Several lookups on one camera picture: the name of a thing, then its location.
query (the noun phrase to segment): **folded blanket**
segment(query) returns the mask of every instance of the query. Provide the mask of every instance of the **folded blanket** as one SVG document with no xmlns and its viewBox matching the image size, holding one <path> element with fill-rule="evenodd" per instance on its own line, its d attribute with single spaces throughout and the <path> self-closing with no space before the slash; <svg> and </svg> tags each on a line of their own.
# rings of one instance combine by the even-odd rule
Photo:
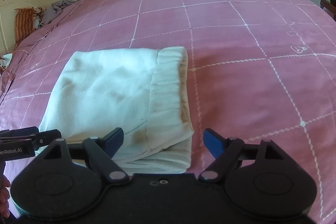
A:
<svg viewBox="0 0 336 224">
<path fill-rule="evenodd" d="M 65 7 L 70 6 L 71 4 L 75 3 L 75 1 L 71 0 L 59 0 L 51 4 L 50 7 L 47 8 L 45 11 L 43 18 L 39 24 L 39 28 L 43 27 L 45 24 L 49 24 L 51 21 L 53 21 L 56 17 L 58 17 L 62 9 Z"/>
<path fill-rule="evenodd" d="M 68 143 L 116 127 L 124 144 L 113 160 L 128 173 L 182 173 L 191 136 L 183 47 L 75 52 L 51 93 L 40 131 Z"/>
</svg>

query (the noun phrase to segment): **pink bedsheet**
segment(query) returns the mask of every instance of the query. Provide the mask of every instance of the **pink bedsheet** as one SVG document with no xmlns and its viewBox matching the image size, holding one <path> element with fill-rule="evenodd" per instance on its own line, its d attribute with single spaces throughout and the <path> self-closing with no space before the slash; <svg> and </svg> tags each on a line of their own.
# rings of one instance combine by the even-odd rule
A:
<svg viewBox="0 0 336 224">
<path fill-rule="evenodd" d="M 310 216 L 336 220 L 336 23 L 308 0 L 86 0 L 25 39 L 0 78 L 0 129 L 39 126 L 75 51 L 184 46 L 192 167 L 213 158 L 211 127 L 273 139 L 318 186 Z M 30 160 L 7 164 L 13 179 Z"/>
</svg>

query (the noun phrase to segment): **headboard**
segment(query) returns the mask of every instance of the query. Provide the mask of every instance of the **headboard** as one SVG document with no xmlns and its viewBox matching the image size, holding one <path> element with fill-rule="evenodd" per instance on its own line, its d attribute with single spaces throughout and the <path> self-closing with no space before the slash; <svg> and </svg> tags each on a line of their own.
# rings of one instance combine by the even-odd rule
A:
<svg viewBox="0 0 336 224">
<path fill-rule="evenodd" d="M 57 0 L 0 0 L 0 55 L 14 50 L 14 19 L 17 8 L 48 7 Z"/>
</svg>

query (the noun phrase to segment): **heart doodle on sheet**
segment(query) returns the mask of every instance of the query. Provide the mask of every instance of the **heart doodle on sheet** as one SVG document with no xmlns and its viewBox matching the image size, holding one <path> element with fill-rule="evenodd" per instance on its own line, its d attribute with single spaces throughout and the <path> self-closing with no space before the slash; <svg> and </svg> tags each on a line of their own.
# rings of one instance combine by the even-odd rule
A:
<svg viewBox="0 0 336 224">
<path fill-rule="evenodd" d="M 38 62 L 38 63 L 32 65 L 31 70 L 35 69 L 35 68 L 41 63 L 41 60 L 42 60 L 43 57 L 45 56 L 45 53 L 46 53 L 46 52 L 43 53 L 42 58 L 40 59 L 40 62 Z"/>
<path fill-rule="evenodd" d="M 307 47 L 300 47 L 300 46 L 293 46 L 291 45 L 291 49 L 296 53 L 302 53 L 303 51 L 307 50 Z"/>
</svg>

